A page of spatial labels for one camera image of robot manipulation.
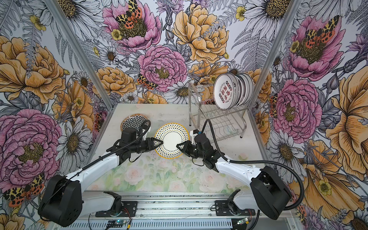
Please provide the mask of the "yellow rim dotted plate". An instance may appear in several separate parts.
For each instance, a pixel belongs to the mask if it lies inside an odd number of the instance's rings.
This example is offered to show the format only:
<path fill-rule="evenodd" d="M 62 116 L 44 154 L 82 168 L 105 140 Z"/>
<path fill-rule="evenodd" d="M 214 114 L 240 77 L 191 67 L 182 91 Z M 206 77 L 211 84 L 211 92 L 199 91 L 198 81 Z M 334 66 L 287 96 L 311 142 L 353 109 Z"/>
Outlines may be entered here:
<path fill-rule="evenodd" d="M 160 127 L 154 137 L 163 142 L 155 149 L 156 153 L 165 159 L 175 159 L 183 154 L 176 145 L 188 141 L 189 132 L 180 124 L 168 123 Z"/>

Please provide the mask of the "chrome wire dish rack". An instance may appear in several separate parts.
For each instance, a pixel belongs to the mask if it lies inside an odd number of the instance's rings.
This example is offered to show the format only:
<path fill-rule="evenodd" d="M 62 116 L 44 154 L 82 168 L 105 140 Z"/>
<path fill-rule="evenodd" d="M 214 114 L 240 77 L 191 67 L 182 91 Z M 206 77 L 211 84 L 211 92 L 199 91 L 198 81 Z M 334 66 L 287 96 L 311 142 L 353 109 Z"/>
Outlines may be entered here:
<path fill-rule="evenodd" d="M 250 118 L 248 105 L 220 110 L 212 100 L 203 100 L 205 93 L 209 92 L 209 87 L 204 85 L 188 85 L 188 116 L 189 126 L 192 129 L 201 131 L 205 121 L 211 120 L 213 130 L 218 141 L 238 136 L 242 139 L 255 139 L 255 132 Z"/>

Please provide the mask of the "green rim printed plate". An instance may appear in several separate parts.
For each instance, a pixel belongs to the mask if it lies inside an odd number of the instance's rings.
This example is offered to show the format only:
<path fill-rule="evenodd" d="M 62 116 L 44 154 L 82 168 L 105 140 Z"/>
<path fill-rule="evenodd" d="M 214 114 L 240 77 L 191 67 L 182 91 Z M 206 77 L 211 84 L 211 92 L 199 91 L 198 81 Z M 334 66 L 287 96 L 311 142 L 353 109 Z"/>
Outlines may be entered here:
<path fill-rule="evenodd" d="M 235 76 L 231 73 L 220 75 L 213 86 L 213 98 L 220 110 L 228 110 L 235 105 L 237 96 Z"/>

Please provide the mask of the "black geometric pattern plate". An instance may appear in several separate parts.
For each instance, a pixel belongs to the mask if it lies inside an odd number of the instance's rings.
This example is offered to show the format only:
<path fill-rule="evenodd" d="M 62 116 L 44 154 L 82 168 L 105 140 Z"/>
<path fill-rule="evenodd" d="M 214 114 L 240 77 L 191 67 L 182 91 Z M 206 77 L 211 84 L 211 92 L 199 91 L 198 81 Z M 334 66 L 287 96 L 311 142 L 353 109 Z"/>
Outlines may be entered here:
<path fill-rule="evenodd" d="M 143 114 L 130 115 L 122 121 L 120 125 L 120 130 L 123 131 L 128 127 L 139 129 L 139 127 L 144 123 L 145 120 L 148 120 L 148 117 Z"/>

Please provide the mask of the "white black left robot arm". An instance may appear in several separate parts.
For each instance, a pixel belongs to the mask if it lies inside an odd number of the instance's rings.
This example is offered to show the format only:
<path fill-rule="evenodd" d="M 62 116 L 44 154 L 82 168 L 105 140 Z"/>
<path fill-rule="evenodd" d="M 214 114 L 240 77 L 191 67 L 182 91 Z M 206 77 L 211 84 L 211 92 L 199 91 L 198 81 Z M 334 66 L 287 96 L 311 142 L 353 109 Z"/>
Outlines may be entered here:
<path fill-rule="evenodd" d="M 67 227 L 78 217 L 92 213 L 121 214 L 123 203 L 120 195 L 103 192 L 97 196 L 87 196 L 84 191 L 103 174 L 130 159 L 133 153 L 150 152 L 163 145 L 161 140 L 148 138 L 148 131 L 149 128 L 127 128 L 104 155 L 68 175 L 53 176 L 39 204 L 40 218 Z"/>

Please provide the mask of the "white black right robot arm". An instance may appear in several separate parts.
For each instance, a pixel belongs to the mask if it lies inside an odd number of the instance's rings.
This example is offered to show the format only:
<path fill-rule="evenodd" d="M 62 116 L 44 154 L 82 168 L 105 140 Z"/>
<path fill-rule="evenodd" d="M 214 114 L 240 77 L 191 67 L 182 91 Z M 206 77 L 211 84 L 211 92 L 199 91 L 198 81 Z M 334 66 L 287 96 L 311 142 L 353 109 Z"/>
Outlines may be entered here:
<path fill-rule="evenodd" d="M 233 215 L 239 215 L 243 210 L 253 209 L 276 220 L 292 198 L 290 190 L 273 168 L 232 163 L 223 152 L 213 148 L 204 133 L 196 135 L 193 141 L 188 140 L 177 144 L 176 148 L 188 157 L 202 159 L 208 169 L 225 174 L 250 187 L 251 195 L 237 189 L 229 196 L 228 209 Z"/>

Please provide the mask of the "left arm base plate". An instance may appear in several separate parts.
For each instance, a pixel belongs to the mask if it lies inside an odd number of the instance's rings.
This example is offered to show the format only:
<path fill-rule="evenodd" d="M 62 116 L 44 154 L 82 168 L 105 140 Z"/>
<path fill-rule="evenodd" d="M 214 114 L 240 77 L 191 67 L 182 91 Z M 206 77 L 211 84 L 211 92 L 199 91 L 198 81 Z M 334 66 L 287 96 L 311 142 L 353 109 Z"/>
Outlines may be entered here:
<path fill-rule="evenodd" d="M 137 201 L 121 201 L 117 205 L 113 205 L 107 211 L 96 212 L 95 216 L 98 218 L 108 217 L 135 217 L 137 211 Z"/>

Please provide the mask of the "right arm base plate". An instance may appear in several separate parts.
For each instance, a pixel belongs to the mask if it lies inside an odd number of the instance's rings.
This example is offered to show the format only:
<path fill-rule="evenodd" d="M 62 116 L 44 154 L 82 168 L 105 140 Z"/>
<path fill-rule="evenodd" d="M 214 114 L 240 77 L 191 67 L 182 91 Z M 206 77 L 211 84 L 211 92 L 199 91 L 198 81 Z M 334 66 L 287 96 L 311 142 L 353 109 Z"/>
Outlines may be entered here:
<path fill-rule="evenodd" d="M 228 200 L 215 200 L 214 209 L 216 216 L 255 216 L 254 209 L 241 210 Z"/>

